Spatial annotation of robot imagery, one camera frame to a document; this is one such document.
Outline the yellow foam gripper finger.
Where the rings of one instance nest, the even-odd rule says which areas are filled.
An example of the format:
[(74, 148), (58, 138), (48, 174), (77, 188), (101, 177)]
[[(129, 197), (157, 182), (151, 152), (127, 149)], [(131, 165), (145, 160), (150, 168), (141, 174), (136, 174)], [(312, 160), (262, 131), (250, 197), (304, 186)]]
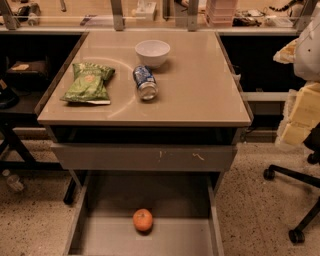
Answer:
[(298, 91), (290, 89), (277, 130), (276, 145), (300, 145), (319, 123), (320, 83), (307, 82)]
[(273, 60), (282, 64), (293, 63), (295, 60), (296, 45), (297, 40), (292, 40), (286, 46), (275, 53), (275, 55), (273, 56)]

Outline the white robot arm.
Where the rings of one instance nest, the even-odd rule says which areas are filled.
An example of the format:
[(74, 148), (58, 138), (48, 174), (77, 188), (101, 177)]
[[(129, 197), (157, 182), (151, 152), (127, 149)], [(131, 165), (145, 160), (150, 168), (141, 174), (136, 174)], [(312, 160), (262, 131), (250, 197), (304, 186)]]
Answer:
[(308, 26), (273, 56), (281, 64), (293, 64), (294, 74), (306, 81), (298, 91), (290, 89), (276, 144), (293, 148), (302, 144), (320, 123), (320, 13)]

